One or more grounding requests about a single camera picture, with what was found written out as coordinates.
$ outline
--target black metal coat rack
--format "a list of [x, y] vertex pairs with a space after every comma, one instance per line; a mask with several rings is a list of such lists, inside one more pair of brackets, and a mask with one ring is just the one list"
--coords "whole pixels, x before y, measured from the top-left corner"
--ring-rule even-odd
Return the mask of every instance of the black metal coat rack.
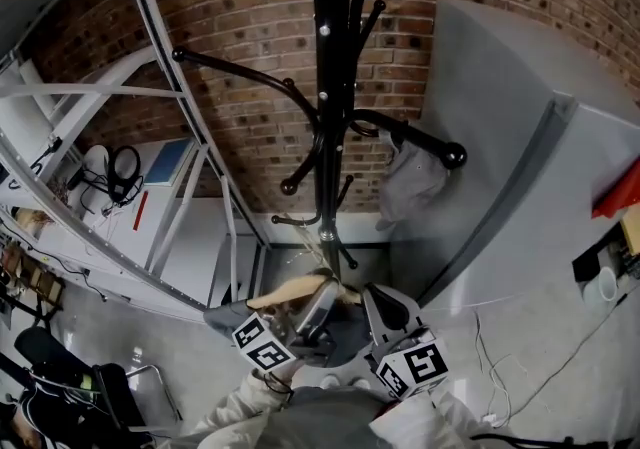
[[443, 142], [398, 120], [368, 109], [354, 109], [354, 95], [358, 58], [378, 17], [385, 9], [376, 0], [369, 18], [361, 24], [364, 0], [314, 0], [316, 27], [317, 108], [302, 95], [290, 78], [283, 81], [235, 63], [176, 47], [173, 59], [189, 61], [244, 77], [270, 86], [295, 102], [307, 116], [313, 131], [313, 145], [298, 169], [282, 181], [285, 195], [294, 195], [298, 185], [313, 169], [315, 171], [316, 215], [310, 220], [291, 220], [273, 216], [273, 223], [309, 226], [321, 221], [319, 236], [325, 259], [340, 276], [339, 253], [349, 267], [358, 263], [349, 255], [338, 236], [336, 214], [344, 200], [353, 177], [348, 175], [342, 189], [340, 171], [342, 149], [347, 129], [367, 137], [378, 136], [377, 129], [359, 124], [367, 122], [389, 131], [394, 137], [407, 140], [436, 155], [448, 169], [462, 166], [466, 150], [459, 143]]

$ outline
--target person's arm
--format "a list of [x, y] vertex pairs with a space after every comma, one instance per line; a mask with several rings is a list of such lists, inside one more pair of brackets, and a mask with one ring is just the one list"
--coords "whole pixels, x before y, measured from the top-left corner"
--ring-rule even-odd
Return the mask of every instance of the person's arm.
[[[293, 375], [301, 365], [300, 362], [294, 362], [274, 374], [290, 390]], [[289, 398], [289, 393], [276, 380], [267, 378], [267, 381], [271, 388], [265, 383], [263, 375], [255, 369], [251, 371], [242, 380], [240, 387], [221, 399], [213, 410], [205, 415], [195, 431], [217, 431], [225, 426], [255, 417], [262, 412], [280, 408]]]
[[471, 436], [492, 431], [491, 426], [476, 421], [467, 406], [442, 386], [432, 394], [423, 392], [405, 399], [369, 427], [394, 449], [471, 449], [481, 445]]

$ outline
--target blue book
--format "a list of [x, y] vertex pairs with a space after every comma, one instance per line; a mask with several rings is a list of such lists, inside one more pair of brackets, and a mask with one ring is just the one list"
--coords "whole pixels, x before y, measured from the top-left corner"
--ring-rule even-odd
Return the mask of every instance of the blue book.
[[144, 178], [144, 183], [171, 186], [189, 155], [192, 143], [190, 138], [165, 143]]

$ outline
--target red object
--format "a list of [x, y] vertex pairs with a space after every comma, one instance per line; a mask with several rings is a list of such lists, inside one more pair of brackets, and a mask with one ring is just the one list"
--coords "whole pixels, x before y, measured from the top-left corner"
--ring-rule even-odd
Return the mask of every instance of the red object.
[[640, 202], [640, 158], [616, 185], [598, 201], [591, 213], [592, 218], [613, 218], [620, 209]]
[[140, 225], [140, 218], [142, 217], [142, 211], [144, 209], [144, 204], [147, 203], [147, 197], [149, 196], [149, 192], [145, 191], [142, 194], [142, 200], [140, 200], [140, 207], [138, 207], [138, 214], [136, 214], [136, 222], [133, 224], [133, 230], [138, 230], [138, 225]]

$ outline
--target wall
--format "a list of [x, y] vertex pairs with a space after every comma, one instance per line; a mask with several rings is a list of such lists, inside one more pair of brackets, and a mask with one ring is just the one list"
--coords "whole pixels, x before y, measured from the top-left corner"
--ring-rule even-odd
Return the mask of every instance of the wall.
[[[315, 95], [312, 0], [158, 0], [175, 44], [292, 77]], [[374, 0], [367, 0], [369, 10]], [[640, 99], [640, 0], [470, 0], [554, 26], [599, 56]], [[435, 0], [385, 0], [358, 71], [358, 107], [417, 118], [429, 74]], [[34, 35], [32, 55], [46, 80], [71, 81], [148, 44], [134, 0], [67, 0]], [[295, 197], [279, 182], [304, 157], [311, 136], [291, 102], [267, 88], [210, 70], [185, 67], [215, 141], [251, 206], [263, 212], [313, 210], [313, 180]], [[157, 85], [149, 66], [136, 84]], [[83, 134], [86, 144], [139, 142], [187, 134], [175, 104], [153, 99], [110, 102]], [[389, 153], [376, 140], [348, 136], [344, 172], [356, 181], [343, 208], [377, 210]], [[207, 193], [203, 186], [201, 193]]]

